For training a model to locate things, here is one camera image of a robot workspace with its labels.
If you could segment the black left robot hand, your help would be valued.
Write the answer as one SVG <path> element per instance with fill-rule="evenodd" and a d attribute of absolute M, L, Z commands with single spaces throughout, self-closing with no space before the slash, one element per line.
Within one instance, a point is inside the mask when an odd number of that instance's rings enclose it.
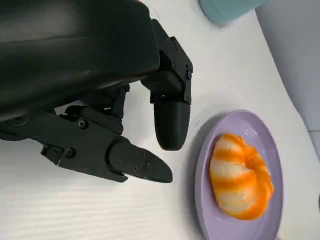
<path fill-rule="evenodd" d="M 150 91 L 160 147 L 178 151 L 193 64 L 138 0 L 3 0 L 0 137 L 32 139 L 56 166 L 125 182 L 171 183 L 170 167 L 123 136 L 130 83 Z"/>

